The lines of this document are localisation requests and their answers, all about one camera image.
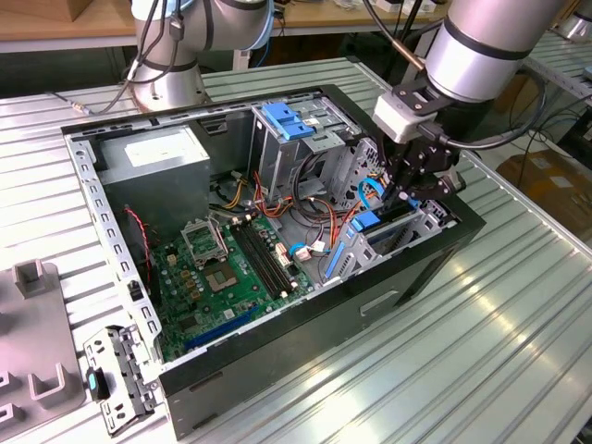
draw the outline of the gray plastic holder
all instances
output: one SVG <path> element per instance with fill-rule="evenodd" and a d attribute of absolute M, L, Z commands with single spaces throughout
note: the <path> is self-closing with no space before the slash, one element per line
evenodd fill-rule
<path fill-rule="evenodd" d="M 56 266 L 30 261 L 0 272 L 0 441 L 84 399 Z"/>

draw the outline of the blue tab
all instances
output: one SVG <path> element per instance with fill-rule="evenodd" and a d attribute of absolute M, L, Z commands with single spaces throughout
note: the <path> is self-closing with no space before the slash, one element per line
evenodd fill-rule
<path fill-rule="evenodd" d="M 325 278 L 329 279 L 331 276 L 331 273 L 333 273 L 333 269 L 335 268 L 335 265 L 337 265 L 337 261 L 339 260 L 339 257 L 341 256 L 341 254 L 343 253 L 343 249 L 345 248 L 345 243 L 340 243 L 339 247 L 337 248 L 337 251 L 335 252 L 335 255 L 333 256 L 333 259 L 331 260 L 331 263 L 329 264 L 329 267 L 325 273 Z"/>
<path fill-rule="evenodd" d="M 419 205 L 421 204 L 421 202 L 416 201 L 415 199 L 412 199 L 411 197 L 407 199 L 407 202 L 409 203 L 410 206 L 412 206 L 415 209 L 419 208 Z"/>
<path fill-rule="evenodd" d="M 93 373 L 89 375 L 89 389 L 94 390 L 96 389 L 96 377 Z"/>
<path fill-rule="evenodd" d="M 358 224 L 360 224 L 362 227 L 369 228 L 380 222 L 380 219 L 376 217 L 376 215 L 373 212 L 366 211 L 365 213 L 361 213 L 358 216 L 356 216 L 353 219 L 352 223 L 353 222 L 358 222 Z"/>
<path fill-rule="evenodd" d="M 304 125 L 298 113 L 284 103 L 263 105 L 261 110 L 287 141 L 315 134 L 315 129 Z"/>
<path fill-rule="evenodd" d="M 360 222 L 358 222 L 357 219 L 352 219 L 351 220 L 351 224 L 353 225 L 353 227 L 355 228 L 356 231 L 360 232 L 364 229 L 364 225 L 362 225 Z"/>

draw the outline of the wooden shelf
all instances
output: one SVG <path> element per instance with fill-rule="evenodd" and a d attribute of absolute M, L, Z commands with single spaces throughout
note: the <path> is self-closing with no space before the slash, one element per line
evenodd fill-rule
<path fill-rule="evenodd" d="M 427 23 L 440 19 L 446 14 L 446 10 L 445 6 L 438 6 L 434 14 L 418 16 L 416 21 Z M 389 14 L 379 9 L 377 12 L 387 24 L 397 21 L 397 14 Z M 292 3 L 286 7 L 286 28 L 348 27 L 372 24 L 373 21 L 364 8 L 346 11 L 336 6 L 332 0 L 324 0 L 320 3 Z M 277 20 L 275 27 L 280 27 Z M 73 22 L 0 11 L 0 42 L 120 37 L 134 34 L 134 19 L 128 0 L 93 0 Z"/>
<path fill-rule="evenodd" d="M 442 19 L 448 10 L 447 6 L 437 6 L 434 14 L 418 15 L 415 23 L 429 23 Z M 378 16 L 388 25 L 397 22 L 397 14 L 391 14 L 381 9 L 376 9 Z M 374 21 L 362 6 L 360 9 L 347 11 L 335 5 L 333 0 L 324 0 L 319 3 L 291 3 L 286 6 L 286 28 L 316 28 L 329 26 L 369 26 Z M 407 16 L 401 14 L 401 22 Z"/>

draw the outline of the ram slot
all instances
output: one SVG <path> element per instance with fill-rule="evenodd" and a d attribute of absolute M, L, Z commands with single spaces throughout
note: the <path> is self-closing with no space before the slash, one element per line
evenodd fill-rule
<path fill-rule="evenodd" d="M 292 291 L 290 281 L 253 227 L 236 227 L 233 236 L 272 298 Z"/>

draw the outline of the slotted metal surface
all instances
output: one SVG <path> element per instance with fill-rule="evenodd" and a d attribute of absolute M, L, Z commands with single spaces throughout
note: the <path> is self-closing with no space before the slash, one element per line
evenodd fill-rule
<path fill-rule="evenodd" d="M 216 100 L 330 82 L 367 112 L 383 91 L 345 59 L 205 76 Z M 68 95 L 98 108 L 116 90 Z M 50 97 L 0 102 L 0 268 L 58 266 L 82 373 L 82 342 L 129 322 L 59 136 L 84 119 Z M 592 254 L 475 158 L 460 170 L 487 225 L 420 297 L 184 442 L 569 442 L 592 414 Z M 87 398 L 17 442 L 89 437 L 107 440 Z M 172 440 L 159 406 L 113 442 Z"/>
<path fill-rule="evenodd" d="M 582 75 L 592 67 L 591 43 L 571 43 L 547 31 L 525 63 L 576 98 L 592 94 L 592 81 Z"/>

